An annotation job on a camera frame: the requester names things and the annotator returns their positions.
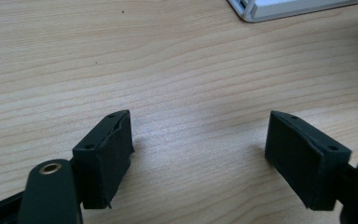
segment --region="small hole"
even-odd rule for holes
[[[85,149],[92,149],[92,148],[94,148],[94,145],[93,144],[85,145],[84,148]]]
[[[337,147],[333,147],[333,146],[330,146],[330,147],[328,147],[328,148],[330,148],[331,150],[338,150]]]
[[[39,173],[42,175],[50,175],[60,170],[61,167],[59,163],[47,164],[39,170]]]

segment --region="light wooden surface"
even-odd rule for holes
[[[338,223],[264,159],[269,111],[358,162],[358,6],[258,24],[225,0],[0,1],[0,200],[106,114],[136,153],[85,223]]]

